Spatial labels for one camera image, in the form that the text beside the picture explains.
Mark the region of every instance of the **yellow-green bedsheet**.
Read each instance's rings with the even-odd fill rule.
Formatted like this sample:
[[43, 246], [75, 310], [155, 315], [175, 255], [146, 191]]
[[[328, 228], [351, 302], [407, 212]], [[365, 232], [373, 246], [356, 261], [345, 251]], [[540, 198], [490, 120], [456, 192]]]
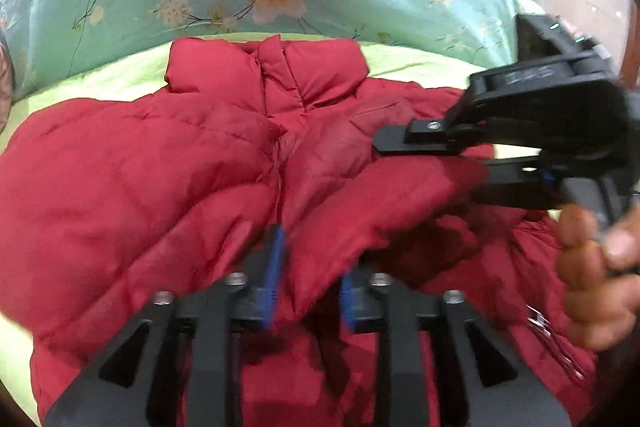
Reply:
[[[237, 33], [208, 38], [224, 38], [232, 42], [262, 40], [270, 34]], [[286, 34], [289, 40], [319, 40], [322, 37]], [[370, 76], [414, 81], [423, 87], [457, 87], [466, 89], [468, 76], [482, 68], [455, 58], [428, 52], [361, 43], [362, 53], [369, 65]], [[123, 58], [88, 73], [78, 74], [55, 86], [20, 100], [12, 107], [9, 122], [0, 134], [0, 152], [15, 129], [33, 112], [70, 98], [96, 98], [98, 100], [130, 101], [155, 92], [165, 86], [164, 72], [171, 43]], [[530, 150], [508, 146], [497, 147], [501, 157], [521, 156]], [[0, 381], [9, 390], [18, 405], [40, 424], [36, 402], [31, 392], [29, 361], [33, 339], [29, 331], [12, 323], [0, 313]]]

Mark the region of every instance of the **human hand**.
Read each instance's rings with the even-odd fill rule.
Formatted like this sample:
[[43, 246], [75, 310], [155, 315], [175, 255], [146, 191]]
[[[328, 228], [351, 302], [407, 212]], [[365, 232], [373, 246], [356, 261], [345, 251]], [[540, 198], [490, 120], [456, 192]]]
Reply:
[[567, 285], [564, 311], [572, 323], [566, 334], [577, 346], [603, 351], [633, 329], [640, 309], [640, 275], [607, 278], [640, 264], [640, 209], [631, 211], [607, 231], [602, 245], [588, 210], [570, 204], [558, 222], [558, 275]]

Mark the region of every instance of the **red puffer jacket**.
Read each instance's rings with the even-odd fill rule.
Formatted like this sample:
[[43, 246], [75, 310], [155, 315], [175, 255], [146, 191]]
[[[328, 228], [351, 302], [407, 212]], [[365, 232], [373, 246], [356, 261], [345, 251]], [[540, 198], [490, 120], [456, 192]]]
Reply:
[[[33, 331], [42, 418], [154, 291], [210, 285], [273, 222], [287, 232], [286, 277], [276, 330], [249, 341], [247, 426], [371, 421], [376, 339], [337, 317], [327, 329], [334, 307], [318, 304], [367, 250], [414, 288], [464, 291], [574, 422], [588, 411], [594, 361], [558, 333], [550, 220], [465, 203], [486, 175], [472, 159], [379, 158], [376, 130], [439, 118], [459, 92], [367, 72], [351, 41], [181, 39], [166, 89], [70, 100], [18, 129], [0, 156], [0, 309]], [[527, 325], [527, 305], [553, 342]]]

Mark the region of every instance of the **metal bolt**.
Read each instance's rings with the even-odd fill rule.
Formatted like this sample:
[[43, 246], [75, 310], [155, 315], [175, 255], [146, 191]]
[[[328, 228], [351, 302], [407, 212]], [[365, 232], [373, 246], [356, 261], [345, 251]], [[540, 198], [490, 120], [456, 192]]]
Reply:
[[156, 292], [156, 295], [154, 295], [154, 304], [158, 304], [160, 306], [166, 306], [167, 304], [171, 304], [173, 301], [174, 294], [167, 290]]
[[240, 286], [246, 282], [247, 276], [242, 272], [233, 272], [226, 276], [226, 283], [229, 286]]
[[460, 290], [448, 290], [443, 298], [447, 304], [462, 304], [465, 301], [465, 295]]
[[391, 277], [386, 273], [374, 273], [369, 283], [372, 286], [389, 286], [391, 284]]

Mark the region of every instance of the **fingernail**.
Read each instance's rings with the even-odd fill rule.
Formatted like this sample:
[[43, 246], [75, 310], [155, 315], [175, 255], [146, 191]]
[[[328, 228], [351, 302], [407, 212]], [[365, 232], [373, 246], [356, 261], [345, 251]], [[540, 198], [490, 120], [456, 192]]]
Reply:
[[636, 240], [625, 229], [615, 229], [604, 240], [605, 254], [610, 259], [624, 259], [633, 252]]

